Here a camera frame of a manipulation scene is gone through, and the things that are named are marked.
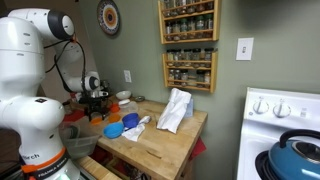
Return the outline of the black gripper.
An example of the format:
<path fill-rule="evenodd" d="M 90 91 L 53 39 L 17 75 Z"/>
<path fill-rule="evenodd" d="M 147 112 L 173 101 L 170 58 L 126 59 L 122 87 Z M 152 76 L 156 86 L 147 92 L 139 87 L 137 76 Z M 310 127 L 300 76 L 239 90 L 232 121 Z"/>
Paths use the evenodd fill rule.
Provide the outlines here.
<path fill-rule="evenodd" d="M 80 104 L 86 105 L 85 114 L 90 120 L 94 119 L 95 115 L 99 115 L 102 119 L 109 113 L 104 102 L 108 99 L 109 93 L 106 91 L 84 91 L 81 93 L 79 100 Z"/>

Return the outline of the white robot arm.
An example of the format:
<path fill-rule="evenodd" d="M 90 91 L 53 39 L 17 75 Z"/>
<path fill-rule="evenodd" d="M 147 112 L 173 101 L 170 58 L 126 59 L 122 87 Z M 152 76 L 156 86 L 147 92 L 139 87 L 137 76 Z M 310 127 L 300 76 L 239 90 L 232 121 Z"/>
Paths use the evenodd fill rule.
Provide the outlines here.
<path fill-rule="evenodd" d="M 72 43 L 74 33 L 71 18 L 61 11 L 24 8 L 0 18 L 0 127 L 20 135 L 21 169 L 28 180 L 80 179 L 59 134 L 63 105 L 37 95 L 45 78 L 44 40 L 54 45 L 57 69 L 69 92 L 100 86 L 94 71 L 80 77 L 65 72 L 80 57 L 80 47 Z"/>

